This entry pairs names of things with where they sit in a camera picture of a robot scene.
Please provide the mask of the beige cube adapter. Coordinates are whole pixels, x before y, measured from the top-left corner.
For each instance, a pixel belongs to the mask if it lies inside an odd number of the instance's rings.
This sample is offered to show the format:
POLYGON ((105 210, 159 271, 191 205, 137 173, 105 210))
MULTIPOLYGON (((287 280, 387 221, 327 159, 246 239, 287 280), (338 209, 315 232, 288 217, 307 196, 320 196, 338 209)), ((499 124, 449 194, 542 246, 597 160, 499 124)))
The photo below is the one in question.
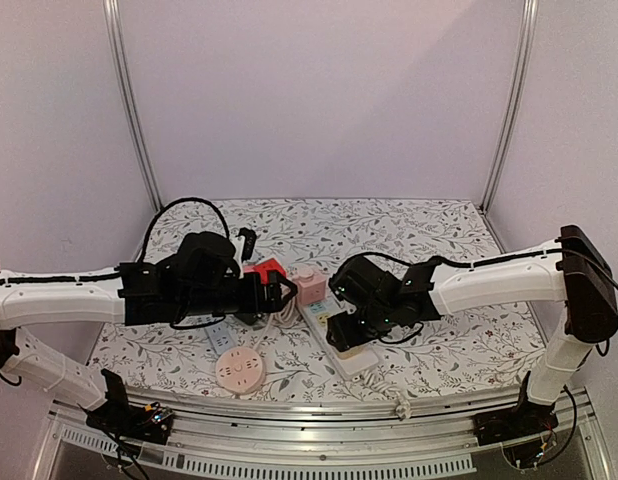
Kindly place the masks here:
POLYGON ((347 360, 353 358, 356 355, 361 354, 364 351, 363 347, 355 347, 344 352, 337 351, 336 356, 341 360, 347 360))

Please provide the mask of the red cube adapter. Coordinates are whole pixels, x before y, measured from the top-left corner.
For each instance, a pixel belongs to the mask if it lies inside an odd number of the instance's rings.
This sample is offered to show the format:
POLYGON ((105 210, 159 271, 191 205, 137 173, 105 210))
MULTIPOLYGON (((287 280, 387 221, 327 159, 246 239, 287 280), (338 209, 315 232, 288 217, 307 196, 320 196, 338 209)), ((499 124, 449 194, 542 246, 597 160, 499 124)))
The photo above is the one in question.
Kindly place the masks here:
POLYGON ((287 273, 284 267, 280 264, 280 262, 275 258, 268 258, 257 263, 253 267, 253 271, 260 275, 260 278, 263 283, 269 282, 269 274, 271 272, 278 272, 283 277, 287 276, 287 273))

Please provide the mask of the pink cube adapter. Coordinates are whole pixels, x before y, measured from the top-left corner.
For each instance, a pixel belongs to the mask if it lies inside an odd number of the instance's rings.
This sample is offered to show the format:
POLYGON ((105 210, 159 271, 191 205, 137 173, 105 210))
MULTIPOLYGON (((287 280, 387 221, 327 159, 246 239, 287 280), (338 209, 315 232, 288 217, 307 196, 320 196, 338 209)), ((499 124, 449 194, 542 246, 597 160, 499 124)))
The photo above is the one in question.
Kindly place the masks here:
POLYGON ((294 275, 294 283, 298 287, 297 303, 300 306, 320 302, 326 297, 327 277, 317 267, 299 266, 294 275))

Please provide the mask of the grey blue power strip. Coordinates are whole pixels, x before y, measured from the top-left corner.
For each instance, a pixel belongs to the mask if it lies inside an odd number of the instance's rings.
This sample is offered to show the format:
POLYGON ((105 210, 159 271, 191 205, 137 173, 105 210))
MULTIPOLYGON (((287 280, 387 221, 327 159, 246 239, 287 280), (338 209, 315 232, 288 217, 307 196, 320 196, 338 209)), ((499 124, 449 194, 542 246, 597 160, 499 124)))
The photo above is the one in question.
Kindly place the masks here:
POLYGON ((210 344, 218 356, 236 346, 229 328, 224 323, 210 326, 205 331, 210 344))

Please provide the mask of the round pink socket base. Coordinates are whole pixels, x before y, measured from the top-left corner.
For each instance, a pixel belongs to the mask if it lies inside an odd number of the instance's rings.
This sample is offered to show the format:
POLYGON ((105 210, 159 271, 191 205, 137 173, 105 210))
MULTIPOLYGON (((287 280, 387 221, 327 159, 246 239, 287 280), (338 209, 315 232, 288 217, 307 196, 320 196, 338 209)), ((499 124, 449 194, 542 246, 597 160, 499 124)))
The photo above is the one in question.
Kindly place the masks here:
POLYGON ((266 367, 256 350, 238 346, 228 349, 218 358, 215 373, 223 389, 242 396, 255 392, 263 384, 266 367))

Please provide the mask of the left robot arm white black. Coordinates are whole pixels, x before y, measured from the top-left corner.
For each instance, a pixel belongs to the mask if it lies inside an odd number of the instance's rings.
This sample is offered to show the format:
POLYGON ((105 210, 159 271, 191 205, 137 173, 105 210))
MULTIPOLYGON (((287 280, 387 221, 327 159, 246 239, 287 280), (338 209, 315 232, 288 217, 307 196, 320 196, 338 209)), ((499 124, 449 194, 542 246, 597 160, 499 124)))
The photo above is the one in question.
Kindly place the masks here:
POLYGON ((0 376, 37 382, 56 396, 94 412, 117 434, 137 426, 123 380, 92 372, 40 342, 30 325, 93 322, 178 330, 190 316, 279 313, 298 289, 285 274, 247 271, 253 230, 237 235, 202 231, 183 237, 175 253, 151 263, 144 242, 138 258, 73 274, 22 274, 0 268, 0 376))

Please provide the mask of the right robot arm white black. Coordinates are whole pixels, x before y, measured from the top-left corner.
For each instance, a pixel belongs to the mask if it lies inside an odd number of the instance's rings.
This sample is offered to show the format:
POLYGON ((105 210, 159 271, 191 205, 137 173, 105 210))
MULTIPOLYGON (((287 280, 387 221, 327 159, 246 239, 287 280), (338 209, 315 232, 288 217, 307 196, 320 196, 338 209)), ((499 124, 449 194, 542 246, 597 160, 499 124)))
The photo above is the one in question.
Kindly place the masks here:
POLYGON ((526 377, 522 401, 506 427, 526 436, 541 424, 565 384, 597 344, 618 331, 618 282, 600 252, 576 225, 555 240, 477 261, 442 256, 404 262, 402 277, 374 263, 376 253, 347 259, 329 279, 335 297, 352 312, 327 320, 327 342, 339 352, 381 340, 395 327, 459 312, 516 302, 556 302, 559 325, 541 360, 526 377))

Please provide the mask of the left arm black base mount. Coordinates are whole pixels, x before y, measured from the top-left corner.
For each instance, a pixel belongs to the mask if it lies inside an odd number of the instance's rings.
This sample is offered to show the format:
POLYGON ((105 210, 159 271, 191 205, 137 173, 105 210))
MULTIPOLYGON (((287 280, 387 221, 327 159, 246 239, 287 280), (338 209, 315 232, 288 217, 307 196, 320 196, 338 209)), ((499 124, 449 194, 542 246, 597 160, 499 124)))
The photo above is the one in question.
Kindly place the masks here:
POLYGON ((114 438, 130 438, 166 445, 175 412, 154 402, 142 407, 107 402, 96 410, 85 410, 87 425, 114 438))

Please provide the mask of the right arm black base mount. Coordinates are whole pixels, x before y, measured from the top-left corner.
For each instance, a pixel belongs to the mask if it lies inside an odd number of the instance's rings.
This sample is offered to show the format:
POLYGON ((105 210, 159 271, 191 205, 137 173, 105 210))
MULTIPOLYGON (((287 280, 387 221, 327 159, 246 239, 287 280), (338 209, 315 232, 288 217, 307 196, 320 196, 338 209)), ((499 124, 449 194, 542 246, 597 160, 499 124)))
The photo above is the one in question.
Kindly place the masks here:
POLYGON ((540 434, 558 426, 554 406, 523 401, 510 408, 478 413, 472 417, 473 434, 480 446, 540 434))

